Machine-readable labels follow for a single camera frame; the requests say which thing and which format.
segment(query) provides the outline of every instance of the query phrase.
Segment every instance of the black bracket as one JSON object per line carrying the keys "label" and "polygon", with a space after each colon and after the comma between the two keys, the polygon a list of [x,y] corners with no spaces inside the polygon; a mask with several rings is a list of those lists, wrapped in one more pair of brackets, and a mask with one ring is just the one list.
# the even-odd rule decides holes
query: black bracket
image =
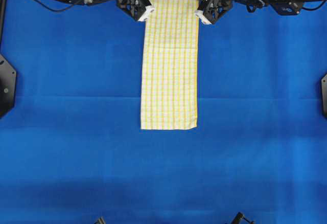
{"label": "black bracket", "polygon": [[321,91],[323,114],[327,118],[327,75],[321,80]]}
{"label": "black bracket", "polygon": [[[0,0],[0,44],[5,20],[7,0]],[[0,118],[14,107],[16,70],[0,54]]]}

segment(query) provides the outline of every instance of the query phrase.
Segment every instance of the blue tablecloth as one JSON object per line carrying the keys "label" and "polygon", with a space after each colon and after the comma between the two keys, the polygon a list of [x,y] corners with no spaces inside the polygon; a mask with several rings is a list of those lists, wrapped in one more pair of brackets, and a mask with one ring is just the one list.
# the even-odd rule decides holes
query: blue tablecloth
{"label": "blue tablecloth", "polygon": [[115,2],[54,14],[8,0],[1,53],[18,79],[0,120],[0,223],[325,221],[326,22],[327,8],[235,4],[200,26],[198,128],[142,131],[144,24]]}

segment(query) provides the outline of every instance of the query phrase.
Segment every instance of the towel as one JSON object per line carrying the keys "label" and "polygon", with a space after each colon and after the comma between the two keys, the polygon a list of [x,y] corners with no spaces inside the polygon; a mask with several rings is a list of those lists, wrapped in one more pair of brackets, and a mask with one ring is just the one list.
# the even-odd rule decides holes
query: towel
{"label": "towel", "polygon": [[198,0],[151,0],[146,22],[141,129],[197,126]]}

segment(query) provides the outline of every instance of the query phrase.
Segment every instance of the blue surface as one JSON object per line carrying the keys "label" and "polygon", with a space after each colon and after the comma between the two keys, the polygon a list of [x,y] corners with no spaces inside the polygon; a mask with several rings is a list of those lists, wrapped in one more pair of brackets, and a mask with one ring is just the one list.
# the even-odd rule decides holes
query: blue surface
{"label": "blue surface", "polygon": [[325,222],[327,8],[235,5],[201,25],[198,128],[141,131],[145,25],[114,4],[8,0],[2,53],[19,76],[0,120],[0,223]]}

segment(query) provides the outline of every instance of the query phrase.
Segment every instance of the yellow checkered towel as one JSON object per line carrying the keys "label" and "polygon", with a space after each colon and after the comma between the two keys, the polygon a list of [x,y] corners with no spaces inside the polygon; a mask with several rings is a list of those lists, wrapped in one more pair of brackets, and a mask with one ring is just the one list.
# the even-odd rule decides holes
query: yellow checkered towel
{"label": "yellow checkered towel", "polygon": [[197,0],[151,0],[145,30],[141,129],[197,126]]}

